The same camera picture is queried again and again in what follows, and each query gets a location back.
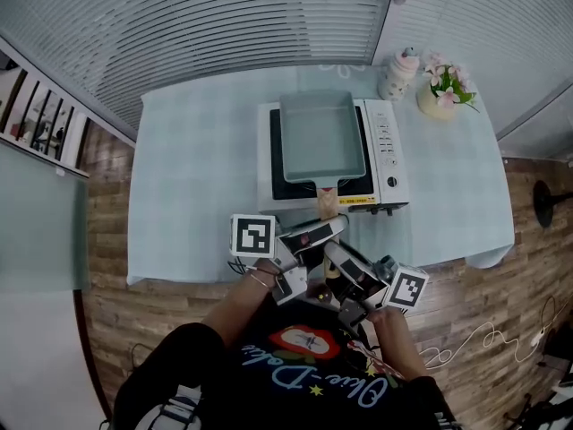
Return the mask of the frosted glass partition panel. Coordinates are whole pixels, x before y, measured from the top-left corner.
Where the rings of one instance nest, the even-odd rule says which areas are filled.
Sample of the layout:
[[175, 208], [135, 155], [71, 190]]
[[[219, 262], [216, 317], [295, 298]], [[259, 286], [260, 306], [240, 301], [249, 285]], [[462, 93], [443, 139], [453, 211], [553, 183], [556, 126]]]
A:
[[88, 178], [0, 139], [0, 293], [90, 285]]

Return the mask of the person's black star-print shoe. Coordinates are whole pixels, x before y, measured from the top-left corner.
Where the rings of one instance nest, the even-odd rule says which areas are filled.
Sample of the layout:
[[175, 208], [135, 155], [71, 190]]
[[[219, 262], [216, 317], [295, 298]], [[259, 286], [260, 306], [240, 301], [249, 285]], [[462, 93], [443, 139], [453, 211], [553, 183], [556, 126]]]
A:
[[314, 282], [307, 289], [307, 296], [321, 304], [329, 305], [332, 302], [333, 294], [329, 286], [323, 282]]

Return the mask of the black office chair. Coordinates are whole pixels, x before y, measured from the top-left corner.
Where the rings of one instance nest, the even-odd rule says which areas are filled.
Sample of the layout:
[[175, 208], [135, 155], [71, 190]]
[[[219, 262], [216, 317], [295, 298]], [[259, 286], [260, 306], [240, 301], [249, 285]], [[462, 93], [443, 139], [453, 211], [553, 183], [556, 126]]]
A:
[[548, 400], [526, 402], [516, 417], [508, 413], [503, 418], [509, 422], [505, 430], [573, 430], [573, 397], [554, 393]]

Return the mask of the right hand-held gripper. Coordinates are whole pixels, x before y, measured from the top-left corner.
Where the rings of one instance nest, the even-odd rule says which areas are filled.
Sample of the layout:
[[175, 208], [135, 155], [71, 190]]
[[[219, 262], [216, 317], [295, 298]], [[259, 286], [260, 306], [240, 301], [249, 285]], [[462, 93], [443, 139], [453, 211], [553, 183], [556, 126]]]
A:
[[383, 307], [399, 309], [403, 314], [414, 309], [429, 280], [419, 269], [395, 261], [390, 255], [374, 263], [361, 261], [341, 243], [330, 240], [324, 246], [330, 260], [326, 284], [333, 297], [341, 303], [339, 320], [348, 328], [356, 329], [368, 314]]

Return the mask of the person's left forearm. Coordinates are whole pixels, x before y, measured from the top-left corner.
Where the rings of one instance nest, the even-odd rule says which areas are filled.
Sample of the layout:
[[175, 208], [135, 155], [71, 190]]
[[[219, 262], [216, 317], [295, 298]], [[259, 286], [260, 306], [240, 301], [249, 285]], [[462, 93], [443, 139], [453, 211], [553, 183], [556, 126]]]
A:
[[279, 269], [271, 260], [257, 260], [201, 323], [214, 330], [226, 347], [232, 346], [270, 295], [278, 274]]

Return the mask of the grey square pan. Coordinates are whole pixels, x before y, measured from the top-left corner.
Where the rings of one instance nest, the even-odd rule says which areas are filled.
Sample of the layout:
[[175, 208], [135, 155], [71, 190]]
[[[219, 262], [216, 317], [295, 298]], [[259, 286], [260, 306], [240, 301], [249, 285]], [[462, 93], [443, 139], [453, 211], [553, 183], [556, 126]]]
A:
[[313, 183], [321, 219], [339, 212], [338, 182], [365, 175], [366, 163], [350, 92], [316, 90], [279, 98], [284, 177]]

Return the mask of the cream pot with pink flowers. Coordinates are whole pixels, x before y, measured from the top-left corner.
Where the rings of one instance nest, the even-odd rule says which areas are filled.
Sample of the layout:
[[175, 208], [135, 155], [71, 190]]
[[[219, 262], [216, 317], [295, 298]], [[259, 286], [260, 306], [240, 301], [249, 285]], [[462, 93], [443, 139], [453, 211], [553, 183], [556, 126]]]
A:
[[423, 86], [416, 93], [419, 109], [434, 119], [451, 121], [463, 107], [479, 112], [477, 92], [466, 68], [430, 51], [424, 59]]

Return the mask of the round black side table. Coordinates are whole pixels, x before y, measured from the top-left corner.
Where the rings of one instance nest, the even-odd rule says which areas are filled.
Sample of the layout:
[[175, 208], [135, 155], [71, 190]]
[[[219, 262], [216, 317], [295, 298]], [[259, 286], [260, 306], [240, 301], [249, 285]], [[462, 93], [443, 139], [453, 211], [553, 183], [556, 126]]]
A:
[[553, 195], [549, 186], [543, 180], [536, 181], [533, 188], [533, 206], [540, 226], [549, 228], [552, 224], [554, 207], [572, 198], [573, 192]]

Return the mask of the table with light blue cloth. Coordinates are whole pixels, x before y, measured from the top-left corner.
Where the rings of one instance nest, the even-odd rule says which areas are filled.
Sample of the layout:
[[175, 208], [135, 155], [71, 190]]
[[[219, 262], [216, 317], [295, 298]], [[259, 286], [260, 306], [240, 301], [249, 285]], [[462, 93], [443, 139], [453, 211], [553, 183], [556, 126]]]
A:
[[[377, 97], [371, 66], [291, 66], [229, 73], [151, 91], [132, 170], [128, 280], [230, 281], [230, 218], [255, 213], [262, 104], [303, 90]], [[462, 258], [497, 264], [514, 245], [508, 182], [485, 106], [430, 119], [415, 94], [394, 106], [410, 202], [350, 215], [344, 241], [371, 259], [413, 266]]]

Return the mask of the person's black printed t-shirt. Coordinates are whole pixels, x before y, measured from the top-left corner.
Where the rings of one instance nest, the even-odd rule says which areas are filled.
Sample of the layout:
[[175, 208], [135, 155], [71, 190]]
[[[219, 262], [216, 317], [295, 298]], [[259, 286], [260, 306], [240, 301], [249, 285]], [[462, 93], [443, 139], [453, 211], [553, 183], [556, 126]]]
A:
[[236, 344], [169, 333], [115, 398], [113, 430], [461, 430], [437, 383], [406, 381], [326, 308], [266, 302]]

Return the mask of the white patterned lidded jar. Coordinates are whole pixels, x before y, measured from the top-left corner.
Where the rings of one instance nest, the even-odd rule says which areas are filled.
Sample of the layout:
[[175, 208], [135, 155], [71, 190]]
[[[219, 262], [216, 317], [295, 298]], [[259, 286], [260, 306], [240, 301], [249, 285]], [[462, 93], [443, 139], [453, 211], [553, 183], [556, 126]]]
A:
[[383, 100], [400, 101], [420, 67], [420, 57], [412, 47], [393, 54], [381, 69], [378, 92]]

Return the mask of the person's right forearm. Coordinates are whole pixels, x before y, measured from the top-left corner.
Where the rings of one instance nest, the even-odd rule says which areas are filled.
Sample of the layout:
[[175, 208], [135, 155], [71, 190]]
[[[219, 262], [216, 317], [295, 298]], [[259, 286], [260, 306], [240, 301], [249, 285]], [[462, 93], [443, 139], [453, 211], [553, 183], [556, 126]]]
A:
[[384, 307], [368, 316], [373, 324], [383, 360], [406, 381], [429, 376], [429, 372], [414, 344], [402, 312]]

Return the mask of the white portable gas stove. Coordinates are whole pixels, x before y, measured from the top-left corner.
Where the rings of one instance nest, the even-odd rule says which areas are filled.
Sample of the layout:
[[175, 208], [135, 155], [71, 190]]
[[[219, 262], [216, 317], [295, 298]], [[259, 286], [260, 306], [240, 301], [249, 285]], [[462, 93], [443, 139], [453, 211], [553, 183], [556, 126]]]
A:
[[[366, 173], [342, 180], [338, 201], [342, 211], [376, 214], [394, 210], [410, 201], [406, 163], [392, 104], [385, 100], [357, 99], [355, 113], [360, 127]], [[315, 211], [315, 184], [292, 184], [284, 178], [279, 104], [259, 106], [257, 136], [257, 205], [262, 213]]]

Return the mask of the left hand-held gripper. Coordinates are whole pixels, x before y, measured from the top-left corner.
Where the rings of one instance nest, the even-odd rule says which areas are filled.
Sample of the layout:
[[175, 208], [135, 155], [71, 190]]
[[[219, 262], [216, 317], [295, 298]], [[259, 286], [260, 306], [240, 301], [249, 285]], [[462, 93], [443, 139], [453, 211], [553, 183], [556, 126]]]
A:
[[[315, 219], [295, 225], [283, 234], [277, 232], [272, 216], [234, 214], [230, 219], [230, 253], [228, 262], [237, 274], [250, 273], [260, 280], [273, 280], [270, 287], [277, 305], [301, 297], [308, 288], [308, 271], [305, 265], [324, 262], [324, 247], [330, 239], [348, 226], [347, 215], [330, 219]], [[295, 248], [305, 248], [296, 252]]]

